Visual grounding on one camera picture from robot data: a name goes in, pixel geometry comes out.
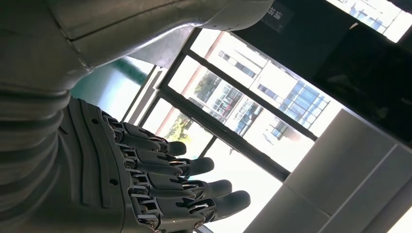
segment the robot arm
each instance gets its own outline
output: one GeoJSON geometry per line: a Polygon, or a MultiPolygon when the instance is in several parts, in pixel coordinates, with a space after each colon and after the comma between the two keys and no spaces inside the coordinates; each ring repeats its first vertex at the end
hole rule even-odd
{"type": "Polygon", "coordinates": [[[273,0],[0,2],[0,228],[27,217],[59,177],[69,90],[85,75],[174,29],[240,30],[273,0]]]}

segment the green tree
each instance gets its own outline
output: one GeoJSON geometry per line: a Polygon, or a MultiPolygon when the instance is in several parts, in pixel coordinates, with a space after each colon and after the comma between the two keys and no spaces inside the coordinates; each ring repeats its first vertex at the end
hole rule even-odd
{"type": "Polygon", "coordinates": [[[165,138],[168,141],[179,141],[185,144],[190,143],[191,139],[189,135],[185,133],[185,130],[187,130],[191,125],[190,121],[191,120],[187,118],[185,115],[180,114],[174,122],[173,126],[170,128],[165,138]]]}

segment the wall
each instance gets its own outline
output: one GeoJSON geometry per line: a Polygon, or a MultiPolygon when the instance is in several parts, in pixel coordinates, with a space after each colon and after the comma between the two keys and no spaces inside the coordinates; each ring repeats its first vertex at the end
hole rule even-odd
{"type": "Polygon", "coordinates": [[[360,233],[410,167],[410,151],[342,110],[245,232],[360,233]]]}

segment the black panel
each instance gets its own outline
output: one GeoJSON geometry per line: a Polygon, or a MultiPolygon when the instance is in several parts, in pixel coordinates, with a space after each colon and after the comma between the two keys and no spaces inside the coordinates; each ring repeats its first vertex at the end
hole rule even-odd
{"type": "Polygon", "coordinates": [[[412,141],[412,54],[366,26],[347,32],[312,83],[404,142],[412,141]]]}

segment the window glass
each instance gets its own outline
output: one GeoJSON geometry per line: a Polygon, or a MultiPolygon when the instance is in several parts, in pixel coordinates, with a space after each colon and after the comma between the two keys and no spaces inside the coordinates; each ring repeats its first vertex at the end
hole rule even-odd
{"type": "Polygon", "coordinates": [[[168,141],[185,143],[187,153],[181,157],[188,159],[199,157],[213,137],[211,133],[163,99],[160,99],[154,107],[143,128],[168,141]]]}
{"type": "Polygon", "coordinates": [[[327,0],[397,42],[412,25],[412,15],[387,0],[327,0]]]}
{"type": "Polygon", "coordinates": [[[215,233],[241,233],[282,183],[219,139],[207,151],[206,157],[213,159],[215,168],[208,173],[192,176],[191,180],[206,182],[229,180],[233,191],[244,190],[251,197],[251,204],[245,210],[228,218],[207,223],[206,226],[215,233]]]}
{"type": "Polygon", "coordinates": [[[99,106],[121,120],[153,67],[153,64],[123,57],[97,68],[70,92],[75,98],[99,106]]]}
{"type": "MultiPolygon", "coordinates": [[[[230,33],[203,29],[191,49],[304,127],[310,128],[317,136],[322,134],[340,110],[339,104],[333,100],[329,109],[325,109],[331,100],[323,93],[311,88],[295,74],[289,74],[280,64],[271,61],[266,55],[257,52],[230,33]],[[300,121],[310,107],[319,107],[321,112],[314,115],[315,120],[312,123],[300,121]]],[[[178,70],[176,76],[182,77],[182,74],[188,74],[188,70],[191,70],[189,77],[187,75],[185,78],[172,80],[170,84],[179,93],[184,93],[181,91],[184,88],[181,87],[182,82],[179,82],[183,79],[195,82],[202,76],[211,78],[212,74],[191,58],[186,58],[182,66],[185,68],[178,70]]]]}
{"type": "MultiPolygon", "coordinates": [[[[192,66],[186,58],[179,69],[192,66]]],[[[293,171],[313,145],[313,141],[287,126],[274,114],[264,109],[226,81],[205,67],[197,64],[190,78],[175,75],[169,86],[203,111],[246,139],[251,145],[270,156],[289,171],[293,171]]],[[[297,104],[287,108],[293,119],[302,118],[307,112],[297,104]]]]}

